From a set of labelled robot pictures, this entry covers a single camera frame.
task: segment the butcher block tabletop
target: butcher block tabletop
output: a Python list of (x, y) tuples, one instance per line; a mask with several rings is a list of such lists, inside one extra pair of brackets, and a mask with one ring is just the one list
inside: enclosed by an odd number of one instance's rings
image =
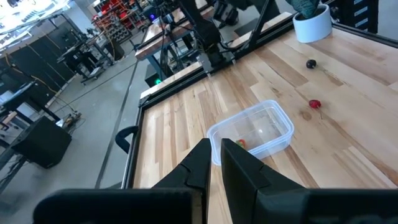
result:
[[(309, 59), (317, 67), (308, 69)], [(311, 188), (398, 184), (398, 51), (333, 29), (300, 44), (294, 31), (145, 110), (135, 188), (152, 187), (208, 129), (264, 100), (292, 120), (289, 147), (262, 161)], [(308, 101), (320, 100), (312, 109)], [(221, 167), (211, 167), (209, 223), (231, 223)]]

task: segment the red cherry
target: red cherry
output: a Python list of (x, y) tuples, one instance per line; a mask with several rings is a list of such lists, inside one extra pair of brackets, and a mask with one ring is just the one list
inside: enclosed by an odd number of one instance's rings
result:
[(311, 108), (315, 108), (315, 109), (322, 106), (321, 101), (319, 101), (319, 100), (310, 100), (308, 102), (308, 104), (311, 106)]

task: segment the potted plant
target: potted plant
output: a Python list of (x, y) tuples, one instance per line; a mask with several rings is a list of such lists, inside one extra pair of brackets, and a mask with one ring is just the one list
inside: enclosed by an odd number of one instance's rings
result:
[(286, 0), (298, 12), (293, 17), (297, 40), (310, 43), (331, 33), (330, 8), (320, 0)]

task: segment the concrete floor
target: concrete floor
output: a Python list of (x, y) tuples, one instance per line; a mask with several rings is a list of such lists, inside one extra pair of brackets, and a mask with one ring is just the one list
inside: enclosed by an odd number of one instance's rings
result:
[[(278, 5), (281, 12), (293, 12), (283, 0), (279, 0)], [(258, 13), (253, 7), (240, 12), (236, 26), (221, 30), (223, 37), (231, 40), (232, 31), (255, 17)], [(398, 38), (397, 32), (392, 32), (382, 21), (380, 30)], [(141, 39), (142, 34), (133, 41), (139, 43)], [(132, 46), (126, 42), (123, 48), (128, 53)], [(127, 156), (113, 138), (116, 131), (134, 124), (139, 96), (148, 88), (144, 81), (147, 65), (147, 60), (136, 62), (133, 52), (87, 86), (80, 83), (80, 77), (67, 86), (60, 98), (72, 102), (70, 105), (82, 113), (82, 122), (78, 124), (81, 126), (72, 134), (72, 142), (61, 163), (49, 170), (26, 164), (15, 176), (0, 195), (1, 201), (13, 205), (12, 210), (0, 209), (0, 223), (31, 223), (37, 203), (56, 190), (107, 188), (122, 181)], [(57, 111), (61, 105), (64, 103), (58, 100), (50, 109)], [(70, 112), (71, 109), (65, 107), (58, 110), (57, 115), (64, 117)]]

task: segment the plastic food container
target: plastic food container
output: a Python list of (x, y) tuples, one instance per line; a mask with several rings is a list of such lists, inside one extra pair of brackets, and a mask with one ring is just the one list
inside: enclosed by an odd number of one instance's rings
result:
[(285, 149), (292, 139), (294, 126), (274, 100), (266, 100), (213, 125), (207, 131), (211, 142), (211, 160), (221, 165), (221, 140), (243, 139), (245, 150), (263, 159)]

